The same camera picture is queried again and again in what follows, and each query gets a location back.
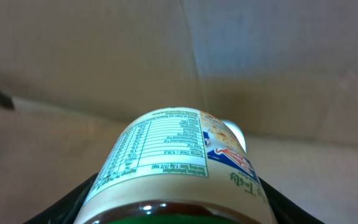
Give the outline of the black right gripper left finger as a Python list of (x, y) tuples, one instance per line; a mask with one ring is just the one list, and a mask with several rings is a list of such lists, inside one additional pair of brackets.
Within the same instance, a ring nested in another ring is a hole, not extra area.
[(73, 224), (98, 173), (95, 173), (59, 201), (24, 224)]

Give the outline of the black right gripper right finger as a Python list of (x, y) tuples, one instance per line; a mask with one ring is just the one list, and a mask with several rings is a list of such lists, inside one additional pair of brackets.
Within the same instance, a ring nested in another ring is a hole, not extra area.
[(265, 191), (278, 224), (324, 224), (292, 202), (262, 178), (260, 183)]

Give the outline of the grey tape roll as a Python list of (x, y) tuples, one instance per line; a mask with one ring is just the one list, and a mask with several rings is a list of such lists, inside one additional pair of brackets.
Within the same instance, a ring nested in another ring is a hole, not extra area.
[(193, 108), (123, 130), (76, 223), (276, 223), (240, 128)]

